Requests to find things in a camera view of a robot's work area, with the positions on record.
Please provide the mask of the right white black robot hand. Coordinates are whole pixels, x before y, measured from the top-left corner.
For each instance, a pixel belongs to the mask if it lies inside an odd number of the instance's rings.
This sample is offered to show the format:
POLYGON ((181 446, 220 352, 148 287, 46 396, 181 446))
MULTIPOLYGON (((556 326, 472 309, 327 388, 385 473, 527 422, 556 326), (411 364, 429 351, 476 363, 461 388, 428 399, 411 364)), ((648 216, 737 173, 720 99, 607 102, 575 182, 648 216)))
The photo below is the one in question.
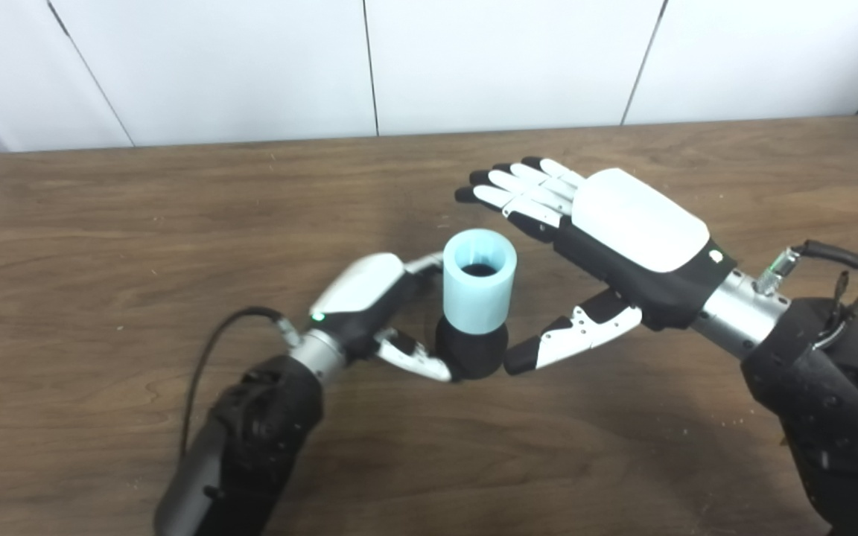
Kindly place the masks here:
POLYGON ((688 329, 736 267, 704 221, 619 167, 582 176, 528 156, 471 173, 455 200, 498 211, 606 286, 509 349, 508 374, 543 369, 637 326, 688 329))

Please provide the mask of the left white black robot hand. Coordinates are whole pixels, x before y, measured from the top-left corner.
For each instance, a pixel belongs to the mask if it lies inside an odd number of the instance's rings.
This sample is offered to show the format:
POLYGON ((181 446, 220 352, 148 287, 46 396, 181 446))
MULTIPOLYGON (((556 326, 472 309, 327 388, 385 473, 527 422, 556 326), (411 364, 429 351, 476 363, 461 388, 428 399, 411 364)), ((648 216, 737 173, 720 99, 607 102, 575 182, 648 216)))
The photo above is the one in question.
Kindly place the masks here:
POLYGON ((404 262, 375 253, 348 265, 309 310, 307 336, 326 345, 343 367, 377 357, 392 366, 442 383, 462 377, 412 336, 390 326, 394 315, 442 272, 442 252, 404 262))

